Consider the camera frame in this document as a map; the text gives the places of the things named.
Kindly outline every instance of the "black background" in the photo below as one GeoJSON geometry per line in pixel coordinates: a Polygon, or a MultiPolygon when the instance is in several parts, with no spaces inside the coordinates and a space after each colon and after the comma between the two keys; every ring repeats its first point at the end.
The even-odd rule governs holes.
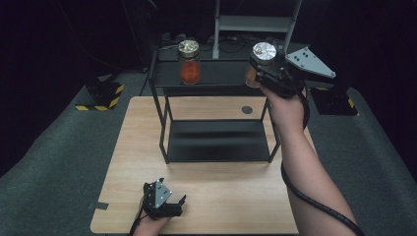
{"type": "MultiPolygon", "coordinates": [[[[151,33],[185,32],[198,40],[212,35],[214,1],[154,2],[159,10],[147,5],[145,15],[151,33]]],[[[227,0],[222,9],[290,15],[291,2],[256,1],[255,8],[251,1],[227,0]]],[[[337,71],[337,83],[362,93],[414,178],[416,18],[413,0],[305,0],[293,37],[312,43],[312,50],[337,71]]],[[[1,175],[25,155],[91,74],[135,70],[142,63],[120,0],[1,1],[0,37],[1,175]]]]}

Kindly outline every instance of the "white shelf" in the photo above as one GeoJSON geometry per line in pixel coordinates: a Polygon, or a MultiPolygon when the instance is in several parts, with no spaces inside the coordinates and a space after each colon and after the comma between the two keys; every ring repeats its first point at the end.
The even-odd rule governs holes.
{"type": "Polygon", "coordinates": [[[219,16],[219,30],[288,32],[291,18],[219,16]]]}

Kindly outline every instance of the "human hand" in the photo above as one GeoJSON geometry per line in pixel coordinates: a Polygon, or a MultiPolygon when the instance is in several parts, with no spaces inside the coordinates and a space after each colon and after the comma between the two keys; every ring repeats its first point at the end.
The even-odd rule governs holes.
{"type": "Polygon", "coordinates": [[[141,215],[140,224],[136,227],[134,236],[157,236],[160,230],[171,220],[172,217],[162,217],[159,219],[152,219],[147,216],[148,214],[143,210],[141,215]]]}
{"type": "Polygon", "coordinates": [[[283,137],[288,134],[304,134],[304,107],[299,96],[284,99],[275,92],[261,86],[261,91],[271,105],[271,116],[278,133],[283,137]]]}

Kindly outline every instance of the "black metal shelf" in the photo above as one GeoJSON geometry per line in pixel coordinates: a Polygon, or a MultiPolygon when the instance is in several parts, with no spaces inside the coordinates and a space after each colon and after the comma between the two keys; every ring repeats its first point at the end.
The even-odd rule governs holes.
{"type": "Polygon", "coordinates": [[[279,138],[274,130],[276,145],[268,150],[264,117],[268,101],[259,119],[176,120],[171,113],[171,96],[261,96],[259,89],[244,83],[249,66],[247,59],[201,60],[201,78],[196,85],[185,85],[179,76],[177,61],[159,61],[154,52],[149,68],[149,84],[162,126],[159,146],[165,163],[211,161],[268,161],[279,148],[279,138]],[[165,96],[162,113],[158,91],[165,96]],[[169,123],[168,146],[165,149],[165,129],[169,123]]]}
{"type": "Polygon", "coordinates": [[[269,161],[260,120],[174,121],[169,161],[269,161]]]}

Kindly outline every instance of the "yellow and black hazard tape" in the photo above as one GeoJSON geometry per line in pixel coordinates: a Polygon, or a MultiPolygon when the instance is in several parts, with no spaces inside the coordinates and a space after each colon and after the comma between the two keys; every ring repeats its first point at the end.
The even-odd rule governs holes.
{"type": "Polygon", "coordinates": [[[120,85],[117,90],[114,92],[114,97],[110,101],[108,105],[92,105],[92,104],[76,104],[76,110],[81,111],[88,111],[88,110],[96,110],[96,111],[106,111],[113,109],[117,102],[119,102],[120,95],[122,93],[122,90],[125,86],[120,85]]]}

